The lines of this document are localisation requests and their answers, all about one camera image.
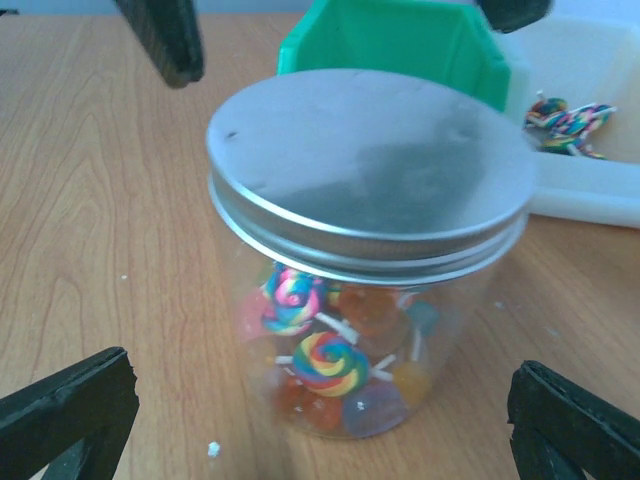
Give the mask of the clear plastic jar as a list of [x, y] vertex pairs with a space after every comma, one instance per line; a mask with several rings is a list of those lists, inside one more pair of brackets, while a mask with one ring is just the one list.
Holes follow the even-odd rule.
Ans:
[[494, 272], [366, 285], [249, 249], [229, 270], [232, 319], [256, 400], [306, 432], [344, 439], [391, 430], [421, 407]]

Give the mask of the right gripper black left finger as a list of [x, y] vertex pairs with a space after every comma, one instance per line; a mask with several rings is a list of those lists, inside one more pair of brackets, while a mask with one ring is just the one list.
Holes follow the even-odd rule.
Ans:
[[137, 377], [110, 347], [1, 399], [1, 477], [111, 479], [138, 409]]

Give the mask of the white candy bin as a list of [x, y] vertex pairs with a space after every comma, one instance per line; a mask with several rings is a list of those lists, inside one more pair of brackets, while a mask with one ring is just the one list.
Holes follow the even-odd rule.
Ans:
[[530, 68], [532, 212], [638, 227], [638, 25], [550, 16], [508, 37]]

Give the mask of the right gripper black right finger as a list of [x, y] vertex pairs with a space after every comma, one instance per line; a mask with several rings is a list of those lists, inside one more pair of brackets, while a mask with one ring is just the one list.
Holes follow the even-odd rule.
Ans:
[[639, 477], [639, 420], [542, 363], [514, 372], [507, 411], [521, 479]]

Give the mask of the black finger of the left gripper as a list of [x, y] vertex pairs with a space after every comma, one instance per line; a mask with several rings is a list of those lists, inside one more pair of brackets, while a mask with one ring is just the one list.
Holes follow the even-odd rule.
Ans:
[[549, 14], [552, 0], [476, 0], [494, 31], [511, 33]]
[[205, 55], [192, 0], [116, 0], [165, 84], [182, 89], [199, 82]]

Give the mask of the green candy bin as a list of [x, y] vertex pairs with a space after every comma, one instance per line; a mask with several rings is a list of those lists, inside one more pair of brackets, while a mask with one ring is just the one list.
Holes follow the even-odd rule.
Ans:
[[315, 1], [282, 41], [277, 71], [352, 68], [427, 79], [503, 112], [510, 67], [481, 11], [431, 1]]

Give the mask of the round metal jar lid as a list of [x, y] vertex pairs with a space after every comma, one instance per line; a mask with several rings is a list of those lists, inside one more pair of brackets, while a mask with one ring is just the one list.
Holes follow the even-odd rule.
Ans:
[[228, 98], [206, 146], [226, 225], [338, 281], [438, 283], [501, 258], [526, 227], [534, 151], [493, 108], [374, 70], [278, 75]]

